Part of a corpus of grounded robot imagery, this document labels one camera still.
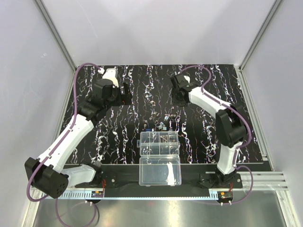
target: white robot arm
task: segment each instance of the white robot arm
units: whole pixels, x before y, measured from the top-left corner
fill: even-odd
[[[242,145],[247,129],[242,121],[228,108],[231,107],[243,115],[243,107],[231,105],[207,91],[201,90],[197,82],[190,83],[188,76],[178,74],[171,78],[173,84],[172,103],[185,106],[188,103],[196,104],[205,109],[215,118],[217,138],[221,143],[220,159],[217,165],[217,173],[221,182],[230,180],[236,173],[235,162],[238,156],[238,147]]]
[[[63,167],[81,140],[106,116],[108,109],[112,106],[132,103],[128,84],[124,83],[124,92],[121,93],[116,78],[117,70],[107,69],[103,78],[93,85],[92,94],[78,106],[77,115],[72,117],[56,141],[37,159],[30,157],[25,162],[29,181],[32,175],[35,175],[31,182],[32,186],[53,198],[58,198],[67,187],[80,183],[97,186],[101,183],[102,177],[99,174],[101,170],[98,162],[69,169],[63,169]],[[37,171],[42,160],[46,161]]]

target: black mounting plate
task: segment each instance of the black mounting plate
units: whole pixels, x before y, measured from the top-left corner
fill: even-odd
[[[231,183],[232,183],[232,188],[243,188],[242,179],[241,179],[240,174],[235,174],[235,176],[232,179],[230,179],[228,182],[221,183],[221,185],[219,185],[218,182],[212,182],[214,177],[215,177],[215,173],[213,173],[213,174],[209,174],[209,173],[200,174],[201,188],[230,189]]]

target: gray wall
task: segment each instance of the gray wall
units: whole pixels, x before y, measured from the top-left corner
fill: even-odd
[[[244,74],[269,152],[303,223],[303,1],[286,0]]]
[[[0,31],[0,225],[16,227],[24,162],[52,143],[72,71],[33,0],[2,0]]]
[[[43,0],[74,62],[240,64],[274,0]]]

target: plastic storage box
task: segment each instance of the plastic storage box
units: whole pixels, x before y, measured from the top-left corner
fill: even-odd
[[[178,133],[144,131],[140,136],[139,185],[181,185]]]

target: black marble surface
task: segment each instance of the black marble surface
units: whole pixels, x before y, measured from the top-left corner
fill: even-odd
[[[118,68],[118,81],[128,82],[133,94],[133,105],[113,107],[104,118],[78,145],[68,159],[68,164],[99,160],[103,164],[138,164],[139,148],[137,140],[145,129],[156,129],[160,122],[168,130],[178,131],[181,163],[214,163],[219,147],[214,118],[200,107],[189,104],[187,107],[172,106],[170,77],[188,65],[129,65],[102,66]],[[233,65],[204,65],[213,74],[205,89],[211,94],[230,103],[244,105],[245,116],[252,128]],[[193,68],[187,70],[191,80],[206,81],[205,70]],[[84,67],[77,79],[77,99],[84,101],[92,91],[92,84],[102,75],[94,67]],[[62,129],[71,120],[73,114],[73,94],[69,99]],[[165,121],[165,114],[173,115]],[[252,141],[241,148],[238,162],[262,162],[258,142],[252,128]]]

